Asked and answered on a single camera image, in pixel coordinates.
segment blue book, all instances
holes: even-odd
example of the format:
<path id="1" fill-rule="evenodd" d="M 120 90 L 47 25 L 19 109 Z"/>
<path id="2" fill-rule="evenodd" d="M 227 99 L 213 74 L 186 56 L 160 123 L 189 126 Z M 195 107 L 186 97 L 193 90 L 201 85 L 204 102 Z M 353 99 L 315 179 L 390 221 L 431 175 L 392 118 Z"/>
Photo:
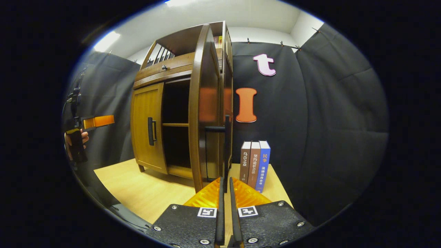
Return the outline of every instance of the blue book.
<path id="1" fill-rule="evenodd" d="M 269 155 L 271 153 L 271 148 L 269 147 L 268 142 L 259 141 L 260 143 L 260 163 L 259 170 L 257 176 L 257 182 L 255 189 L 259 192 L 263 192 L 263 186 L 265 185 L 266 175 L 268 174 L 268 165 L 269 165 Z"/>

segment cabinet door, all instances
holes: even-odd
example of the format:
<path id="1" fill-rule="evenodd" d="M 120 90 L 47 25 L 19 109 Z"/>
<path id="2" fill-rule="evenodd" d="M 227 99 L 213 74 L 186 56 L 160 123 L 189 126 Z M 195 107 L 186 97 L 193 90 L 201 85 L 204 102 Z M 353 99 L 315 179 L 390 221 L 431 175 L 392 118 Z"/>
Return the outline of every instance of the cabinet door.
<path id="1" fill-rule="evenodd" d="M 133 92 L 131 131 L 136 162 L 168 174 L 162 144 L 162 91 L 164 83 Z"/>
<path id="2" fill-rule="evenodd" d="M 219 166 L 219 134 L 207 133 L 205 142 L 204 129 L 206 126 L 220 124 L 219 81 L 213 33 L 210 25 L 204 25 L 194 53 L 188 99 L 190 162 L 196 192 L 202 189 L 202 168 Z"/>

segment wooden cabinet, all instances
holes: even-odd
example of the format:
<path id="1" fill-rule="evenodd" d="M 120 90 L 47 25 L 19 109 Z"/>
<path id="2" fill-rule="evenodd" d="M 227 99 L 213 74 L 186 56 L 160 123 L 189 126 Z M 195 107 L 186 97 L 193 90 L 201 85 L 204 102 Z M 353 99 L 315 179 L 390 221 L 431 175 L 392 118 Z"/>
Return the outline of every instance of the wooden cabinet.
<path id="1" fill-rule="evenodd" d="M 223 36 L 220 48 L 214 36 Z M 231 145 L 225 150 L 225 134 L 206 132 L 206 127 L 225 126 L 228 115 L 232 130 L 230 40 L 224 21 L 194 26 L 153 43 L 132 93 L 132 144 L 141 172 L 149 168 L 190 178 L 196 192 L 204 182 L 225 176 Z"/>

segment human hand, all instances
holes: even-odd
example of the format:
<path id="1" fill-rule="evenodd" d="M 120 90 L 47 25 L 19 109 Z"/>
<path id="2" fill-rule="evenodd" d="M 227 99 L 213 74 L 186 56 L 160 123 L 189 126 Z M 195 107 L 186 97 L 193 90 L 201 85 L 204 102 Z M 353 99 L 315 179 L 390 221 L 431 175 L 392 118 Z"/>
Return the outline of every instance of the human hand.
<path id="1" fill-rule="evenodd" d="M 83 141 L 83 144 L 86 143 L 89 140 L 89 133 L 88 132 L 83 132 L 82 129 L 80 129 L 81 132 L 81 138 Z M 72 154 L 71 154 L 71 150 L 69 149 L 72 146 L 72 141 L 71 138 L 69 137 L 69 135 L 67 135 L 66 133 L 64 133 L 64 142 L 66 144 L 66 150 L 67 150 L 67 154 L 69 155 L 69 159 L 72 161 Z"/>

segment white wall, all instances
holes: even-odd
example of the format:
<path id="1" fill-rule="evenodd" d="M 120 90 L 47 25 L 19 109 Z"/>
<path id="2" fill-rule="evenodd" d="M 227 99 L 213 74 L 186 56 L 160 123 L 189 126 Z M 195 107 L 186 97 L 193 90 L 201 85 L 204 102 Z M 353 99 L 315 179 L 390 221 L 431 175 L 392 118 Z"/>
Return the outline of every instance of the white wall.
<path id="1" fill-rule="evenodd" d="M 279 31 L 250 27 L 228 27 L 228 30 L 230 31 L 231 42 L 246 42 L 247 38 L 249 38 L 250 42 L 280 44 L 283 41 L 283 45 L 298 45 L 290 34 Z M 149 49 L 150 46 L 138 51 L 127 59 L 131 61 L 137 60 L 137 64 L 142 64 Z"/>
<path id="2" fill-rule="evenodd" d="M 298 46 L 305 44 L 309 38 L 316 32 L 314 29 L 319 29 L 323 25 L 323 21 L 310 15 L 307 12 L 301 11 L 294 28 L 291 31 L 291 37 Z"/>

